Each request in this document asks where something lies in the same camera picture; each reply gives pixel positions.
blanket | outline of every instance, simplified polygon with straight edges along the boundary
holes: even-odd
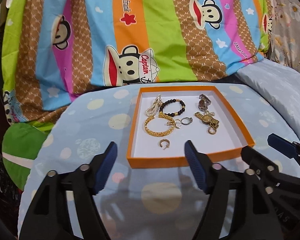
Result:
[[[270,0],[13,0],[7,119],[50,131],[98,87],[223,78],[263,58],[271,29]]]

